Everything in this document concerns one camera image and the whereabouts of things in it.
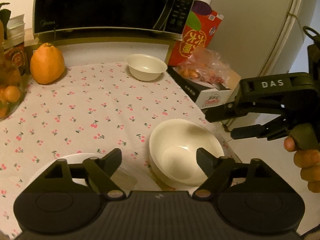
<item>plastic bag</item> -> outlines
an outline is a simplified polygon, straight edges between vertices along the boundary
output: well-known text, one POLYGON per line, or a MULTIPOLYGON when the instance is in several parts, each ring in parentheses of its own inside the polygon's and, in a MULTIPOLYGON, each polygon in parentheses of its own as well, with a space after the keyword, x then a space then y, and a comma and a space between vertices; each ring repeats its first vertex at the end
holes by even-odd
POLYGON ((223 84, 229 78, 230 67, 220 60, 218 52, 198 46, 175 70, 186 79, 206 82, 218 88, 218 83, 223 84))

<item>barcode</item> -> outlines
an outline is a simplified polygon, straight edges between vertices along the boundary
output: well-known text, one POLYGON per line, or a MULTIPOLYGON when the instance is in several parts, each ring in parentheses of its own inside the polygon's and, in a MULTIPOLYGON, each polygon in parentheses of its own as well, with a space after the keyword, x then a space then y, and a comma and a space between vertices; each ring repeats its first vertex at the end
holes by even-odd
POLYGON ((212 14, 210 14, 209 17, 208 17, 208 19, 211 20, 211 21, 213 21, 215 18, 216 17, 214 15, 212 15, 212 14))

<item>cardboard box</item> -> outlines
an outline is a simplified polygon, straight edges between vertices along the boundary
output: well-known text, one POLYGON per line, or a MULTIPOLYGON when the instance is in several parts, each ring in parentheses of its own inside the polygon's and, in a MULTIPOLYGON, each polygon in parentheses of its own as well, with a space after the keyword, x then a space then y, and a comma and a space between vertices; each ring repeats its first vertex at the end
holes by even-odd
POLYGON ((229 79, 225 84, 220 84, 219 89, 216 89, 210 85, 201 85, 183 78, 172 66, 168 66, 167 72, 200 109, 226 103, 241 79, 236 72, 230 69, 229 79))

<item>human hand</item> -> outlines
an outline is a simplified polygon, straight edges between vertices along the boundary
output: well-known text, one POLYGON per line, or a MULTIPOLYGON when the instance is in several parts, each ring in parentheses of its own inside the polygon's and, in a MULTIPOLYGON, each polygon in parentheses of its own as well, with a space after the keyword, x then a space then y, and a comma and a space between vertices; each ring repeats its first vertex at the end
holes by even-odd
POLYGON ((308 189, 320 193, 320 152, 318 150, 298 150, 292 137, 284 140, 284 148, 294 152, 294 164, 301 168, 300 176, 308 182, 308 189))

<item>floor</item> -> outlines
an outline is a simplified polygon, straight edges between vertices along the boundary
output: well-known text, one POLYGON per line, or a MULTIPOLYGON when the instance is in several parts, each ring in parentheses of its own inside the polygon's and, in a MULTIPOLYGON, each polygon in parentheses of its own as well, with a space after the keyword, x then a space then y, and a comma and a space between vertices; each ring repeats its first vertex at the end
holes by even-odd
POLYGON ((283 148, 284 138, 274 141, 257 138, 233 140, 219 123, 216 127, 242 162, 249 163, 252 158, 262 159, 300 194, 306 211, 297 230, 299 234, 320 224, 320 194, 310 192, 307 183, 300 178, 300 169, 293 163, 293 153, 283 148))

